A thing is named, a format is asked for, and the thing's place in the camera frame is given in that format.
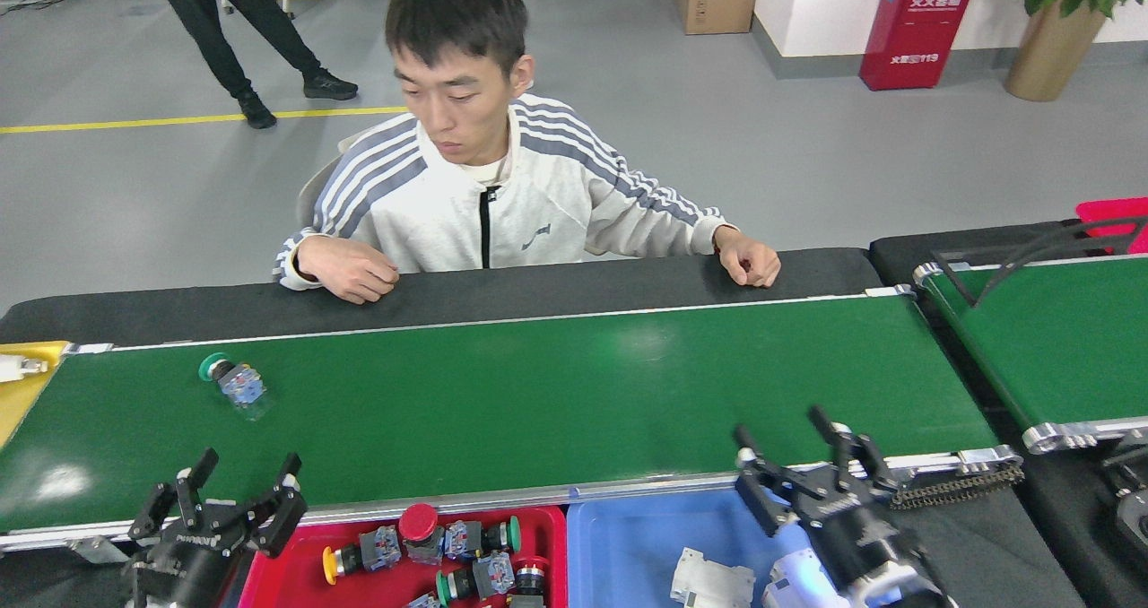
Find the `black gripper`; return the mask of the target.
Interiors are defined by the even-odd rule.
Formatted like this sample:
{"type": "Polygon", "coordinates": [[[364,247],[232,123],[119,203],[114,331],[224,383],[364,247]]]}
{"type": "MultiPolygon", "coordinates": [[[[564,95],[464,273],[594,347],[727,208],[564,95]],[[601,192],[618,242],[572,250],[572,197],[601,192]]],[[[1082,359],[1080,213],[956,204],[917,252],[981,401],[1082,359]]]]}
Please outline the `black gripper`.
{"type": "MultiPolygon", "coordinates": [[[[809,408],[809,420],[830,446],[836,492],[853,489],[853,460],[875,489],[889,493],[900,489],[872,438],[833,421],[820,406],[809,408]]],[[[886,591],[924,576],[913,543],[882,502],[852,492],[835,500],[813,499],[808,474],[762,457],[743,424],[735,427],[735,444],[739,447],[735,490],[759,527],[775,537],[779,527],[799,523],[836,590],[886,591]]]]}
{"type": "Polygon", "coordinates": [[[139,545],[149,541],[127,561],[127,607],[217,607],[242,548],[270,559],[284,553],[308,509],[298,483],[302,458],[294,452],[284,458],[271,489],[225,509],[222,532],[214,532],[204,527],[200,490],[218,461],[216,449],[205,449],[195,465],[176,474],[174,482],[152,486],[127,529],[139,545]],[[161,529],[176,505],[183,523],[161,529]]]}

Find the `person's left hand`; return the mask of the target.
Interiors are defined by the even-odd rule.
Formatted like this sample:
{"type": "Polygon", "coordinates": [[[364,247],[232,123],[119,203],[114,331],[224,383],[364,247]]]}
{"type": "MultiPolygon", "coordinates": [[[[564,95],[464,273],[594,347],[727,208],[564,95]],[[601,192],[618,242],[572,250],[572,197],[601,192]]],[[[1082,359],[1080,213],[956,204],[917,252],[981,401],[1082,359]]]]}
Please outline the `person's left hand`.
{"type": "Polygon", "coordinates": [[[762,241],[745,235],[734,225],[720,225],[713,233],[718,259],[734,282],[747,288],[770,288],[779,275],[779,255],[762,241]]]}

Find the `person's right hand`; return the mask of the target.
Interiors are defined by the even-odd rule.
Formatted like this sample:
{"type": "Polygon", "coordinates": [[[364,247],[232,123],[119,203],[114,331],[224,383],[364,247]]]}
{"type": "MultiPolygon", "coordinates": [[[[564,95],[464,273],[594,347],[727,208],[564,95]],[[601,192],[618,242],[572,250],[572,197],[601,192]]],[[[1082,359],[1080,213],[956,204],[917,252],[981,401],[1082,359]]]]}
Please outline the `person's right hand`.
{"type": "Polygon", "coordinates": [[[342,301],[372,304],[400,282],[397,265],[373,245],[349,237],[311,235],[300,241],[292,265],[342,301]]]}

